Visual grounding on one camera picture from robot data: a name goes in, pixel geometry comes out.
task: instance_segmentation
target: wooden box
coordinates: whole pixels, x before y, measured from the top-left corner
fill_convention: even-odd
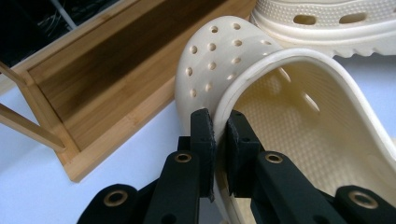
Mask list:
[[[0,121],[53,148],[79,181],[173,100],[181,51],[219,16],[255,1],[124,0],[12,69],[39,126],[0,105]]]

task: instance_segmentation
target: wooden shelf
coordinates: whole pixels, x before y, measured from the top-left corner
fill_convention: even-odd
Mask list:
[[[58,136],[79,181],[170,101],[188,39],[255,1],[121,1],[13,68],[40,126]]]

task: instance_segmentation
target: metal screw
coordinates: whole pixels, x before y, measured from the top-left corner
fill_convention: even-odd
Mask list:
[[[125,190],[118,189],[109,192],[103,202],[107,207],[115,207],[125,203],[128,193]]]
[[[189,162],[192,156],[187,153],[180,153],[175,156],[175,161],[177,162]]]
[[[378,202],[374,198],[361,191],[358,190],[350,191],[347,196],[352,202],[354,202],[358,206],[368,209],[376,209],[378,207]]]
[[[265,155],[265,159],[271,163],[281,163],[283,161],[283,159],[280,156],[278,156],[274,153]]]

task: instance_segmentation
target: white clog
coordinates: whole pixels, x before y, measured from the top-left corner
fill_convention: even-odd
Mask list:
[[[312,49],[282,49],[236,17],[215,19],[190,39],[176,77],[185,134],[208,108],[219,145],[216,202],[230,223],[253,221],[248,202],[229,197],[222,137],[233,109],[247,116],[267,150],[289,156],[318,189],[371,189],[396,205],[396,149],[348,72]]]
[[[396,54],[395,0],[258,0],[250,21],[284,48]]]

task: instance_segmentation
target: white surface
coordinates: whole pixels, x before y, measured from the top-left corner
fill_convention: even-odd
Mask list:
[[[395,137],[396,56],[337,61],[355,78],[389,135]],[[1,95],[0,102],[33,117],[16,88]],[[0,223],[76,223],[99,190],[117,183],[140,189],[157,178],[166,156],[177,149],[180,134],[172,103],[80,183],[72,183],[49,148],[1,124]],[[219,223],[216,211],[207,209],[206,200],[201,202],[206,208],[201,215],[211,219],[201,217],[201,222]]]

